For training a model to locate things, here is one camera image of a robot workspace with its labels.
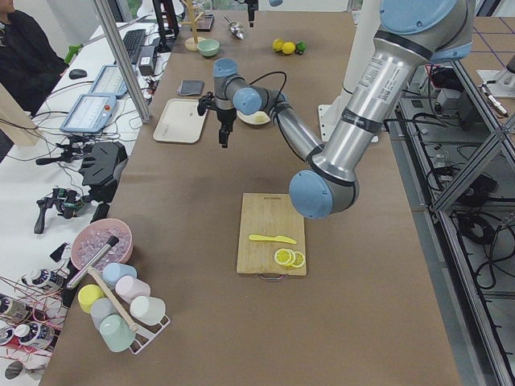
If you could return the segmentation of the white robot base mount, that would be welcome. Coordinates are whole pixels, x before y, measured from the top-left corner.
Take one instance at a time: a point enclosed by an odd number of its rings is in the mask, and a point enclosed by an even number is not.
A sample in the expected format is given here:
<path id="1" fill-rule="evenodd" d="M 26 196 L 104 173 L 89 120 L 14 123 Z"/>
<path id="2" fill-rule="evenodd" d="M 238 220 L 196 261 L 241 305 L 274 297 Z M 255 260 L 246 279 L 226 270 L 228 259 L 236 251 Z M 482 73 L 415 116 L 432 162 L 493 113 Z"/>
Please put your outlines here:
<path id="1" fill-rule="evenodd" d="M 331 137 L 341 113 L 356 91 L 356 86 L 373 56 L 373 36 L 380 25 L 380 3 L 380 0 L 362 2 L 341 93 L 331 104 L 318 106 L 319 128 L 323 142 L 327 142 Z"/>

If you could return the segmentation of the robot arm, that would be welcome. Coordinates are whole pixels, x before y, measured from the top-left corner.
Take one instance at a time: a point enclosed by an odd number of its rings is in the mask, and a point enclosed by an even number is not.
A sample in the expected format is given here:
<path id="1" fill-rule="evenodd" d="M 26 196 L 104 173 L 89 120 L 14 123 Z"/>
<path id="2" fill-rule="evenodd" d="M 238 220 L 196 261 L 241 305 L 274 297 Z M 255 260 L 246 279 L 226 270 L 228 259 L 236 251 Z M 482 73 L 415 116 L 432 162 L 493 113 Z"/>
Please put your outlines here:
<path id="1" fill-rule="evenodd" d="M 470 52 L 474 7 L 473 1 L 380 2 L 374 53 L 327 142 L 311 131 L 281 92 L 248 84 L 237 63 L 227 58 L 213 64 L 215 89 L 200 98 L 197 112 L 216 112 L 222 146 L 228 145 L 238 113 L 265 112 L 309 166 L 290 181 L 296 211 L 308 219 L 344 211 L 359 195 L 356 165 L 415 70 L 460 60 Z"/>
<path id="2" fill-rule="evenodd" d="M 249 26 L 254 27 L 255 13 L 259 10 L 259 1 L 258 0 L 236 0 L 236 2 L 239 4 L 242 4 L 242 5 L 246 5 Z M 283 0 L 268 0 L 268 3 L 272 7 L 277 7 L 277 6 L 282 5 Z"/>

